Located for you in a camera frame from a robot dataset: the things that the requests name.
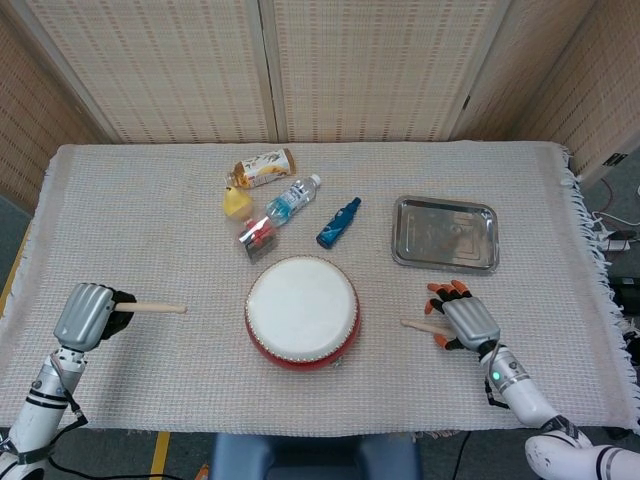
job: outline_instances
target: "wooden drumstick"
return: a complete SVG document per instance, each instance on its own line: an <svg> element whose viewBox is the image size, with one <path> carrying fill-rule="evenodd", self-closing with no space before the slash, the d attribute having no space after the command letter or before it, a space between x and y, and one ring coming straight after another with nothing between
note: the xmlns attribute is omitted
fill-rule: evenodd
<svg viewBox="0 0 640 480"><path fill-rule="evenodd" d="M414 322L412 320L400 320L400 323L405 327L415 328L416 330L433 333L434 335L444 335L447 338L456 338L455 332L447 327L438 327L426 322Z"/></svg>
<svg viewBox="0 0 640 480"><path fill-rule="evenodd" d="M165 303L138 303L138 302L122 302L116 303L114 312L132 312L132 313L187 313L186 305L167 305Z"/></svg>

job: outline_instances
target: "blue chair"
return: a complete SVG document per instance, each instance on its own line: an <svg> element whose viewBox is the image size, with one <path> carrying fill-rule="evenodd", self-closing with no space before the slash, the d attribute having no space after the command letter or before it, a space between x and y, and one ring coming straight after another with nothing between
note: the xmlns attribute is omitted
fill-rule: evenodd
<svg viewBox="0 0 640 480"><path fill-rule="evenodd" d="M421 480L410 434L303 438L216 435L210 480Z"/></svg>

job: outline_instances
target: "metal tray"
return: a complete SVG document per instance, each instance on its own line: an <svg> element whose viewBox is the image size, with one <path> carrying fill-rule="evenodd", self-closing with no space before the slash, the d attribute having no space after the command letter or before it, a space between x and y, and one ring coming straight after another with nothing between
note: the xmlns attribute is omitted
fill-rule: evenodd
<svg viewBox="0 0 640 480"><path fill-rule="evenodd" d="M393 210L391 245L401 265L492 273L499 261L496 212L477 203L403 196Z"/></svg>

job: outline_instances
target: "blue spray bottle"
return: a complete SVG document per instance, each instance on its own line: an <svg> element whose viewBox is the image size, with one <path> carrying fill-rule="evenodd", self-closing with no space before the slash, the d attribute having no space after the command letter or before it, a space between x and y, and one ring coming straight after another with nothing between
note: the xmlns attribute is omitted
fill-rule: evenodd
<svg viewBox="0 0 640 480"><path fill-rule="evenodd" d="M318 244L327 250L333 247L340 235L351 225L359 206L360 198L356 197L346 207L338 210L336 216L333 217L316 237Z"/></svg>

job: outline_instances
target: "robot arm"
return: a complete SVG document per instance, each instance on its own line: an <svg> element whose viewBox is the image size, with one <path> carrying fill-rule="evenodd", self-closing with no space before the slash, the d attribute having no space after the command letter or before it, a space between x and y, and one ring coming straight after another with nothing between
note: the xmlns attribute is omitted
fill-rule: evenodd
<svg viewBox="0 0 640 480"><path fill-rule="evenodd" d="M60 348L45 359L8 437L0 442L0 479L43 478L67 405L76 422L63 432L87 423L73 400L86 365L84 354L129 324L133 313L114 308L119 302L135 301L131 294L101 285L82 283L74 288L54 329Z"/></svg>
<svg viewBox="0 0 640 480"><path fill-rule="evenodd" d="M431 299L425 312L436 309L443 313L457 336L448 341L436 335L436 343L447 350L467 348L477 352L488 379L488 396L490 382L520 422L544 432L525 445L527 461L536 474L548 480L637 478L640 455L610 446L594 447L584 433L560 415L522 364L500 343L498 324L464 284L454 280L451 285L429 284L428 288L440 298Z"/></svg>

